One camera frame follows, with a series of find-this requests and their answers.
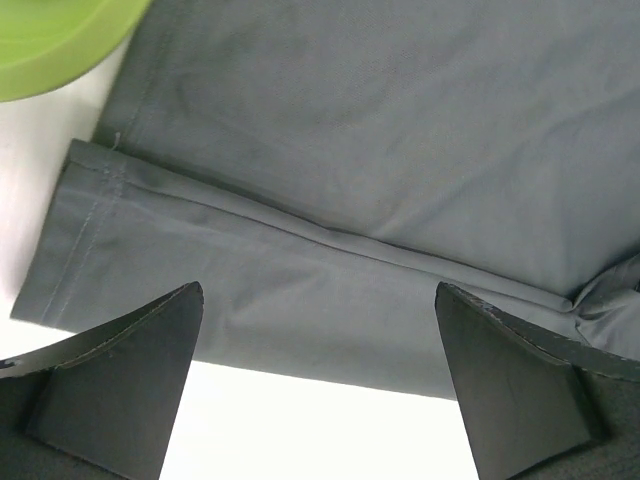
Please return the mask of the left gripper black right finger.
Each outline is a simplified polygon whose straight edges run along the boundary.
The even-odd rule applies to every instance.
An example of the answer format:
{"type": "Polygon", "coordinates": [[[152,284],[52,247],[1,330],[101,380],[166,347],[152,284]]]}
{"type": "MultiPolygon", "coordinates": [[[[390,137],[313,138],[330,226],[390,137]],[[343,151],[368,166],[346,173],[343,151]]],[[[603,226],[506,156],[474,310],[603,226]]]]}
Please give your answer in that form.
{"type": "Polygon", "coordinates": [[[435,311],[481,479],[636,479],[639,364],[447,283],[435,311]]]}

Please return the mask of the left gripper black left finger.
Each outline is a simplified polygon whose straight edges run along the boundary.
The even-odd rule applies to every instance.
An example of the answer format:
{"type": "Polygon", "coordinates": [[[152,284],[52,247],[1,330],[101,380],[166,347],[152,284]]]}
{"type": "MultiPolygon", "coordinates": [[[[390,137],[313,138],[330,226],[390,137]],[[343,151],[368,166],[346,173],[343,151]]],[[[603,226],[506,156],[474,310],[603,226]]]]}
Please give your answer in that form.
{"type": "Polygon", "coordinates": [[[159,478],[203,310],[192,282],[2,360],[2,478],[159,478]]]}

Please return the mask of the dark grey t shirt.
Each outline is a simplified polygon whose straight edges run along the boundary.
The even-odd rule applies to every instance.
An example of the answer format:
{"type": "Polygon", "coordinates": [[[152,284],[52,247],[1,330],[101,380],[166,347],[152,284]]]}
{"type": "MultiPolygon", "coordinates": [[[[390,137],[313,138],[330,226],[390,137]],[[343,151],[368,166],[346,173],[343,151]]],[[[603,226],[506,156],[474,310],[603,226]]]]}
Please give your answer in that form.
{"type": "Polygon", "coordinates": [[[449,398],[455,283],[639,355],[635,1],[156,1],[12,315],[198,282],[201,361],[449,398]]]}

